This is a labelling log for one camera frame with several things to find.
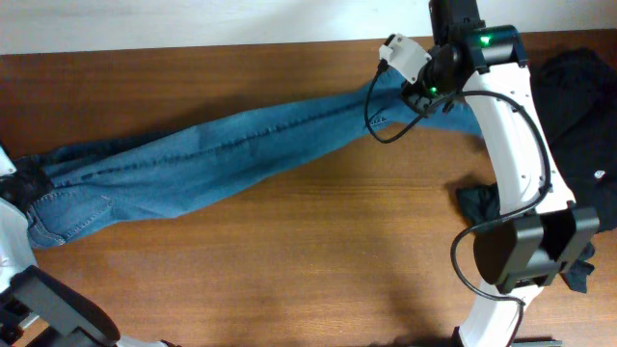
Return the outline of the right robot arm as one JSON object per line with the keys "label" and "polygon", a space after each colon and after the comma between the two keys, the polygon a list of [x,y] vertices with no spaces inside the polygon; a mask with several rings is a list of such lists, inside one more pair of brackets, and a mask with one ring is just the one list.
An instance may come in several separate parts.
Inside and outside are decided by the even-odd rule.
{"label": "right robot arm", "polygon": [[473,1],[433,1],[429,10],[435,44],[404,92],[427,97],[426,113],[457,99],[469,105],[499,198],[498,217],[469,228],[482,281],[452,338],[457,346],[511,346],[526,308],[572,267],[600,221],[577,205],[550,154],[517,29],[487,26]]}

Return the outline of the blue denim jeans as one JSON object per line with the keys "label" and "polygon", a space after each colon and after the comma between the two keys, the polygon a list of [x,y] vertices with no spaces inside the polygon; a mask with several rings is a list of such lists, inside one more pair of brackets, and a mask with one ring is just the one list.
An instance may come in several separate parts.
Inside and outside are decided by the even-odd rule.
{"label": "blue denim jeans", "polygon": [[106,227],[171,219],[335,151],[370,130],[415,118],[401,76],[374,88],[245,111],[173,133],[103,140],[31,155],[52,189],[27,210],[35,249]]}

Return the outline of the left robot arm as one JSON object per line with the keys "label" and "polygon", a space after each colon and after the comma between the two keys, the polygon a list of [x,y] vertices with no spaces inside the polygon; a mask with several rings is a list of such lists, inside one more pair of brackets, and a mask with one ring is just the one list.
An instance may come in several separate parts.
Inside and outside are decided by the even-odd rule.
{"label": "left robot arm", "polygon": [[21,173],[1,152],[1,344],[13,346],[37,320],[47,327],[32,347],[172,347],[122,336],[95,303],[38,267],[27,238],[27,207],[50,184]]}

